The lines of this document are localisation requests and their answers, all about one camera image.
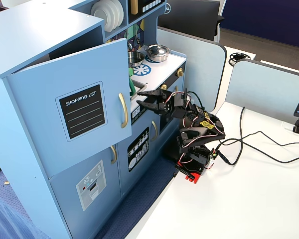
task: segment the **yellow sticker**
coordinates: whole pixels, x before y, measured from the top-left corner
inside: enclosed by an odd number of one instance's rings
[[[215,128],[214,125],[210,124],[210,123],[207,122],[207,121],[202,121],[200,124],[201,124],[202,126],[206,127],[206,128],[209,128],[209,129]]]
[[[210,117],[209,117],[208,113],[207,112],[204,112],[204,113],[205,113],[205,117],[210,120]]]

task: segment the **cubicle divider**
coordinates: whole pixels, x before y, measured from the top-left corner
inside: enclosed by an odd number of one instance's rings
[[[161,27],[157,29],[157,42],[171,50],[186,54],[185,87],[188,91],[198,94],[208,112],[213,111],[227,57],[225,47]],[[194,102],[199,104],[197,98],[192,97]]]
[[[226,102],[294,124],[299,73],[253,60],[241,60],[230,79]]]

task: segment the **stainless steel pot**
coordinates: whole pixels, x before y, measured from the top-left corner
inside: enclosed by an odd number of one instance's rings
[[[144,54],[138,51],[130,51],[128,52],[129,56],[129,67],[137,67],[144,61]]]
[[[148,53],[149,59],[155,62],[166,61],[171,52],[168,47],[158,44],[145,47],[145,51]]]

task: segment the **robotic arm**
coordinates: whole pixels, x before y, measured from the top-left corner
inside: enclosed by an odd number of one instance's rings
[[[217,152],[209,150],[205,144],[225,138],[219,118],[192,104],[187,90],[173,93],[166,90],[145,91],[138,95],[156,100],[155,104],[137,101],[144,108],[167,118],[181,119],[179,136],[174,143],[179,147],[175,167],[187,176],[186,179],[197,183],[203,170],[210,169],[217,157]]]

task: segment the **white desk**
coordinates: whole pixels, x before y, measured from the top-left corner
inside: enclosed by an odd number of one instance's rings
[[[249,55],[251,57],[251,59],[255,59],[255,57],[256,57],[256,55],[253,53],[241,51],[241,50],[234,49],[234,48],[227,47],[227,46],[226,46],[226,50],[227,50],[227,59],[226,59],[226,64],[225,64],[225,68],[224,68],[224,72],[223,72],[221,87],[219,90],[217,106],[216,106],[215,110],[212,112],[212,114],[216,114],[219,111],[220,107],[223,105],[223,103],[225,102],[225,99],[226,99],[226,94],[227,94],[227,90],[228,90],[228,86],[229,86],[229,82],[230,82],[230,77],[231,77],[231,74],[233,71],[233,67],[228,63],[230,55],[233,53],[236,53],[236,52],[242,52],[242,53]],[[138,236],[138,234],[142,230],[143,226],[147,222],[147,219],[151,216],[152,212],[154,211],[154,209],[156,208],[159,201],[161,200],[161,198],[163,197],[163,195],[165,194],[165,192],[167,191],[167,189],[169,188],[170,185],[171,185],[171,183],[166,187],[166,189],[161,193],[161,195],[158,197],[158,199],[155,201],[155,203],[151,206],[151,208],[146,212],[146,214],[141,218],[141,220],[137,223],[137,225],[133,228],[133,230],[128,234],[126,239],[135,239]]]
[[[230,55],[233,53],[241,52],[241,53],[245,53],[246,55],[249,55],[252,60],[254,60],[256,57],[255,54],[250,53],[250,52],[241,51],[241,50],[234,49],[234,48],[231,48],[228,46],[225,46],[225,48],[227,50],[226,64],[225,64],[225,68],[224,68],[224,72],[223,72],[223,77],[221,79],[221,85],[220,85],[220,89],[219,89],[216,108],[213,110],[212,114],[216,114],[219,111],[220,107],[222,106],[222,104],[225,102],[225,99],[226,99],[227,90],[228,90],[228,86],[229,86],[229,82],[230,82],[230,77],[233,72],[233,67],[228,62],[230,59]]]
[[[227,138],[239,137],[240,112],[225,102],[217,114]],[[281,125],[249,110],[243,115],[243,135],[262,130],[280,143],[299,141]],[[283,161],[299,156],[299,144],[282,148],[261,135],[245,141]],[[233,162],[239,148],[220,150]],[[299,161],[280,164],[245,145],[235,167],[217,158],[196,185],[178,173],[137,238],[299,239]]]

